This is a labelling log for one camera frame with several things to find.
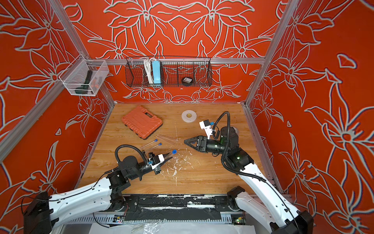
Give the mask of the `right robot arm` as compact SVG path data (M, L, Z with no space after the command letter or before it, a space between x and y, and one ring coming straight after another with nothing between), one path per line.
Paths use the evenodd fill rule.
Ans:
M239 135L231 126L230 113L223 112L215 121L201 121L205 136L186 139L184 143L200 153L221 157L222 166L238 175L259 198L254 200L237 186L227 193L229 207L251 215L271 234L311 234L314 219L308 211L291 204L262 174L254 159L239 145Z

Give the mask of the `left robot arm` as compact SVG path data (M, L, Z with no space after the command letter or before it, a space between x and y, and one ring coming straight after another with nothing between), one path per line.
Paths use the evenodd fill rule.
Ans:
M49 234L54 227L73 219L101 211L119 211L126 201L122 192L130 187L130 181L142 179L149 173L159 174L161 167L176 153L155 155L139 148L123 144L116 148L118 166L105 172L96 182L65 193L50 195L41 192L22 209L25 234Z

